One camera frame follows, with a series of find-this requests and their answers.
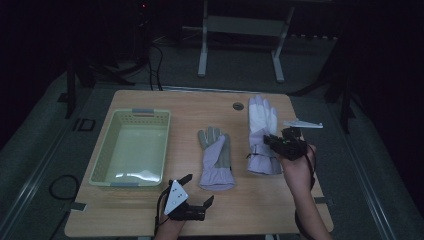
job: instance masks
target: glove cuff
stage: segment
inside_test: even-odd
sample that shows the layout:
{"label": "glove cuff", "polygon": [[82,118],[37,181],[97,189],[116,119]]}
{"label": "glove cuff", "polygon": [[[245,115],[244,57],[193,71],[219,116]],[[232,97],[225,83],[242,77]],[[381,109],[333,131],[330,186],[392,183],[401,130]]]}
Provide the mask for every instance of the glove cuff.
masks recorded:
{"label": "glove cuff", "polygon": [[277,175],[283,173],[281,164],[275,157],[250,156],[247,170],[256,174]]}
{"label": "glove cuff", "polygon": [[250,146],[250,155],[261,155],[270,158],[276,157],[274,151],[266,144],[255,144]]}
{"label": "glove cuff", "polygon": [[215,168],[203,171],[199,186],[205,190],[223,191],[233,188],[235,181],[229,168]]}

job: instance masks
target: tabletop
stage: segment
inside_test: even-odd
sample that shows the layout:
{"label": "tabletop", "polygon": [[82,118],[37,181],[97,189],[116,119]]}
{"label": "tabletop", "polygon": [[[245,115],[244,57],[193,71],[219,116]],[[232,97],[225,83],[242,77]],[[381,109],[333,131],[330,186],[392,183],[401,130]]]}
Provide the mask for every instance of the tabletop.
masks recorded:
{"label": "tabletop", "polygon": [[[289,97],[282,94],[260,94],[277,109],[278,128],[284,120],[296,118]],[[252,93],[117,91],[94,147],[92,157],[75,202],[86,204],[84,211],[72,210],[65,233],[70,237],[153,236],[156,203],[162,190],[107,188],[89,184],[89,177],[99,153],[101,141],[113,111],[120,108],[168,109],[171,126],[166,156],[164,181],[193,174],[184,185],[188,203],[202,205],[214,195],[213,205],[204,221],[188,221],[182,236],[250,235],[297,233],[295,206],[284,176],[255,175],[248,172],[248,100]],[[234,103],[244,109],[235,110]],[[236,186],[212,192],[198,186],[202,171],[202,149],[197,132],[208,126],[218,127],[231,139],[231,166]],[[322,197],[319,181],[312,189]],[[326,204],[317,204],[329,231],[333,222]]]}

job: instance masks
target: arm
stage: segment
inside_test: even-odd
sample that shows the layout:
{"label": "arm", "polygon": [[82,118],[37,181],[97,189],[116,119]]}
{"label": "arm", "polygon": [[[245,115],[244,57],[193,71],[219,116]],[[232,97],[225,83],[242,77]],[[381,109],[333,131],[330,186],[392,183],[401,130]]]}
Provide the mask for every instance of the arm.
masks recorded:
{"label": "arm", "polygon": [[[315,161],[313,156],[315,146],[310,146],[312,149],[309,148],[308,150],[308,158]],[[332,239],[311,194],[312,176],[308,168],[307,158],[303,156],[295,161],[289,161],[280,156],[279,160],[283,166],[284,178],[293,195],[297,215],[303,228],[314,239]]]}
{"label": "arm", "polygon": [[164,220],[156,233],[154,240],[177,240],[185,221]]}

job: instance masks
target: dark background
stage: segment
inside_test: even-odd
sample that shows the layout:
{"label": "dark background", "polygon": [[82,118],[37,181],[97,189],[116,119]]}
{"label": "dark background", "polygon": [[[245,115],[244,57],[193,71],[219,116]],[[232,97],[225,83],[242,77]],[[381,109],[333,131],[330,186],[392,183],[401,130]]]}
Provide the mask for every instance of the dark background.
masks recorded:
{"label": "dark background", "polygon": [[[236,5],[229,7],[216,1],[212,9],[233,14],[240,6],[257,4],[234,2]],[[424,1],[377,1],[369,6],[362,4],[366,1],[334,2],[297,4],[290,34],[339,38],[335,49],[343,52],[354,69],[353,90],[423,213]],[[178,38],[181,26],[201,26],[202,9],[202,1],[197,0],[1,0],[0,146],[25,120],[49,84],[66,70],[71,57],[88,57],[110,66],[120,59],[138,61],[146,55],[146,48],[137,44],[146,35],[134,34],[139,24],[151,27],[144,34],[166,32]],[[279,16],[277,7],[254,9],[258,11],[252,14],[259,17]],[[83,85],[92,86],[95,79],[90,78],[84,61],[80,69]]]}

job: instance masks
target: metal stand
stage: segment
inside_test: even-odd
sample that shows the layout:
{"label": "metal stand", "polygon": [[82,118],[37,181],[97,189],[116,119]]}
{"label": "metal stand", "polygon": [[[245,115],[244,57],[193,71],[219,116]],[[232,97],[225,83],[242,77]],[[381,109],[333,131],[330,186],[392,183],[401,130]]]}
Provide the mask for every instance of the metal stand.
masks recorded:
{"label": "metal stand", "polygon": [[199,77],[206,76],[206,65],[208,60],[208,32],[225,32],[279,37],[280,41],[278,46],[271,52],[271,57],[274,64],[277,82],[284,81],[280,54],[293,17],[294,7],[290,8],[285,21],[276,21],[208,15],[208,0],[204,0],[203,2],[202,49],[200,51],[199,70],[197,72]]}

